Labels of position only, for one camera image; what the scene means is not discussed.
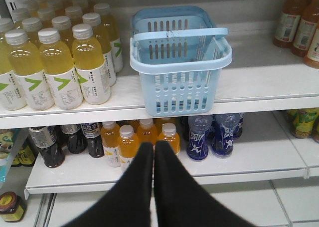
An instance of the bottle label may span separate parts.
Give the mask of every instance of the bottle label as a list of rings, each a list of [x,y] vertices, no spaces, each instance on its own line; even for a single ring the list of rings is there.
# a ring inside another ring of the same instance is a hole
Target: bottle label
[[[81,129],[80,124],[72,124],[72,125],[61,125],[61,131],[66,135],[71,135],[77,133]]]
[[[120,157],[119,157],[119,147],[106,147],[103,146],[104,155],[108,159],[108,164],[111,167],[118,167],[120,166]]]
[[[308,50],[311,39],[316,30],[316,22],[301,19],[297,34],[294,39],[294,47],[300,50]]]
[[[292,42],[298,27],[300,15],[281,13],[275,38],[279,41]]]
[[[109,99],[111,89],[105,62],[102,66],[92,70],[77,68],[76,71],[83,96],[88,103],[101,104]]]
[[[0,75],[0,102],[8,110],[16,110],[26,105],[13,71]]]
[[[45,75],[55,101],[60,108],[71,109],[82,103],[83,96],[75,68],[57,75]]]
[[[35,110],[44,110],[54,104],[44,71],[27,76],[16,75],[28,105]]]

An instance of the light blue basket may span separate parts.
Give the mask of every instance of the light blue basket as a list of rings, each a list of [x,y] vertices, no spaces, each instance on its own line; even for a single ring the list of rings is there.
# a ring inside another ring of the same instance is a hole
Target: light blue basket
[[[212,108],[220,69],[232,61],[226,28],[195,6],[150,8],[132,18],[130,65],[140,73],[152,116],[204,113]]]

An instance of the yellow drink bottle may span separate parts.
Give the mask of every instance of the yellow drink bottle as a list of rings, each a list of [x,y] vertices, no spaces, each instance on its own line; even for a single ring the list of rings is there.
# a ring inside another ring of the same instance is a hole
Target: yellow drink bottle
[[[89,24],[92,27],[96,39],[101,44],[103,57],[108,72],[109,83],[110,86],[113,86],[116,82],[116,75],[112,61],[111,45],[108,33],[106,29],[102,26],[100,15],[98,13],[90,12],[84,14],[82,18],[83,23]]]
[[[10,18],[0,18],[0,102],[7,110],[17,110],[26,105],[22,89],[9,62],[9,45],[4,39],[4,34],[13,28]]]
[[[120,33],[114,16],[111,14],[110,5],[107,3],[98,3],[94,5],[94,12],[101,16],[102,24],[109,34],[112,47],[112,58],[115,72],[123,68],[122,44]]]
[[[72,32],[72,53],[84,99],[90,104],[102,104],[110,98],[111,88],[101,45],[88,24],[75,25]]]
[[[115,121],[106,121],[102,124],[101,137],[104,155],[111,167],[119,167],[121,165],[119,157],[120,126]]]
[[[70,49],[60,41],[57,29],[45,28],[39,31],[38,35],[42,43],[40,54],[44,63],[44,73],[55,104],[62,109],[78,107],[83,101],[83,96]]]
[[[9,60],[28,105],[37,111],[51,107],[54,100],[38,48],[28,41],[28,35],[23,29],[8,31],[5,39],[11,45]]]

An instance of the dark bottle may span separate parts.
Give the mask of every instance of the dark bottle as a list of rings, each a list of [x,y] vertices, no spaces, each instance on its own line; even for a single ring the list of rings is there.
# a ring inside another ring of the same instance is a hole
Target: dark bottle
[[[102,146],[102,138],[100,135],[101,125],[100,123],[82,123],[81,128],[83,135],[86,138],[86,145],[90,156],[94,158],[104,156],[104,150]]]
[[[66,137],[66,144],[71,153],[78,154],[85,150],[85,140],[80,124],[61,125],[60,128]]]

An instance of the bottle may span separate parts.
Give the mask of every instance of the bottle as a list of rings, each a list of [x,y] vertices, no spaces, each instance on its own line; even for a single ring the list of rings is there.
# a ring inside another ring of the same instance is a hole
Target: bottle
[[[12,19],[14,21],[14,26],[16,29],[22,28],[22,21],[26,18],[31,17],[28,9],[18,8],[11,12]]]
[[[155,145],[158,137],[158,130],[154,125],[152,118],[140,120],[137,135],[141,143],[151,142],[153,145]]]
[[[312,0],[303,12],[297,34],[295,36],[291,52],[294,55],[304,57],[314,36],[319,20],[319,0]]]
[[[124,125],[120,128],[120,137],[118,141],[121,168],[125,171],[132,163],[140,147],[140,142],[137,134],[134,133],[133,127],[130,125]]]
[[[100,123],[82,123],[81,128],[83,135],[86,137],[86,145],[90,156],[99,158],[104,156],[102,138],[101,138],[101,125]]]
[[[111,89],[101,45],[88,24],[75,25],[72,31],[72,53],[84,99],[94,105],[104,103]]]
[[[162,126],[162,132],[160,133],[158,140],[169,142],[176,156],[179,156],[180,139],[176,132],[176,126],[173,123],[167,122]]]
[[[111,167],[119,167],[119,136],[120,126],[115,121],[102,122],[103,127],[101,129],[102,145],[104,155],[107,157],[108,164]]]
[[[233,152],[234,128],[239,120],[239,113],[216,115],[215,144],[212,151],[218,157],[228,157]]]
[[[84,14],[82,18],[83,23],[89,24],[92,27],[93,33],[101,45],[109,78],[109,83],[110,86],[113,86],[116,82],[116,75],[112,61],[111,45],[108,33],[106,29],[102,26],[100,15],[98,13],[90,12]]]
[[[55,104],[62,109],[73,109],[83,101],[80,84],[68,46],[60,41],[57,29],[45,28],[38,32],[42,43],[40,55]]]
[[[10,18],[0,18],[0,102],[7,110],[17,110],[26,105],[9,61],[9,45],[4,34],[14,28]]]
[[[9,60],[28,105],[37,111],[51,107],[54,100],[44,75],[39,50],[28,41],[23,29],[9,31],[5,38],[11,45]]]
[[[109,34],[114,70],[117,73],[123,68],[122,44],[117,22],[114,16],[111,14],[110,5],[107,3],[99,3],[94,5],[94,12],[101,16],[102,24]]]
[[[189,143],[186,152],[189,157],[200,161],[208,156],[208,134],[212,123],[210,115],[189,116]]]
[[[59,30],[61,41],[63,41],[69,47],[71,52],[74,38],[72,34],[72,23],[70,18],[68,16],[57,16],[52,19],[52,26]]]
[[[41,20],[38,17],[30,17],[22,21],[22,27],[29,37],[29,41],[36,45],[37,48],[41,46],[39,41],[38,31],[42,29]]]
[[[55,17],[55,12],[53,8],[46,7],[39,9],[38,16],[41,19],[43,28],[52,27],[51,20]]]
[[[273,40],[274,45],[291,47],[306,4],[306,0],[286,0]]]
[[[69,152],[78,154],[85,150],[85,138],[80,124],[61,125],[60,128],[66,137]]]

